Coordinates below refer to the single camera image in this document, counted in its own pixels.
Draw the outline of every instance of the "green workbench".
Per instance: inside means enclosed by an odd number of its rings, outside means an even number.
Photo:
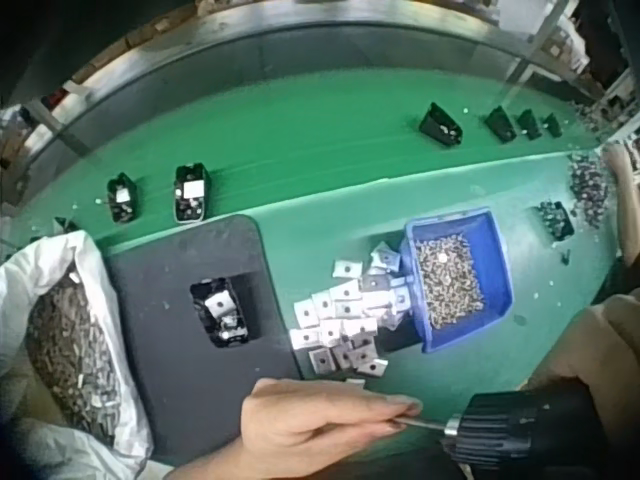
[[[397,245],[409,219],[489,207],[513,278],[509,316],[436,353],[423,355],[416,345],[390,354],[385,376],[368,382],[372,390],[416,396],[430,417],[444,419],[474,392],[520,385],[590,302],[616,251],[610,218],[600,232],[577,221],[576,235],[554,248],[533,207],[546,199],[572,204],[566,152],[596,142],[566,104],[523,89],[509,113],[553,112],[565,135],[499,144],[482,116],[503,89],[443,72],[367,70],[209,97],[74,166],[15,219],[10,239],[49,233],[54,215],[72,217],[105,254],[198,228],[175,226],[172,180],[176,166],[202,162],[213,178],[210,216],[240,212],[257,221],[285,323],[294,327],[293,302],[337,283],[335,259],[366,260],[381,239]],[[462,125],[460,147],[445,149],[416,131],[431,101]],[[138,183],[142,201],[141,217],[124,226],[96,202],[120,171]],[[566,249],[570,266],[560,262]],[[311,377],[305,354],[299,358]],[[419,435],[406,432],[385,452],[405,449]]]

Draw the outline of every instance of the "metal rod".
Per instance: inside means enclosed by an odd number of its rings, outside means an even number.
[[[438,430],[440,432],[444,432],[444,429],[446,427],[444,423],[430,422],[414,417],[396,417],[393,419],[393,421],[402,423],[403,425],[411,425],[412,427],[426,428],[429,430]]]

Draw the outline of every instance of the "fingernail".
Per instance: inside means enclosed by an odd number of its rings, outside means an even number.
[[[406,395],[387,395],[387,403],[393,405],[406,405],[412,408],[422,409],[422,402],[417,398],[408,397]]]

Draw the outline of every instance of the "finger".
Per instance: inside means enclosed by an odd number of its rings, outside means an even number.
[[[381,422],[422,410],[421,402],[411,397],[355,389],[310,388],[258,398],[257,403],[263,418],[278,419],[277,428],[283,433],[308,432],[329,424]]]
[[[313,452],[324,467],[354,455],[378,440],[402,432],[405,425],[394,422],[364,423],[359,425],[340,425],[304,444],[304,448]]]

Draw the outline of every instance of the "black rubber mat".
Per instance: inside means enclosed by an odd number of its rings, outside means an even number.
[[[153,458],[180,465],[239,433],[240,408],[262,377],[300,378],[253,220],[236,215],[107,258],[129,365],[151,423]],[[190,285],[231,279],[251,340],[217,348]]]

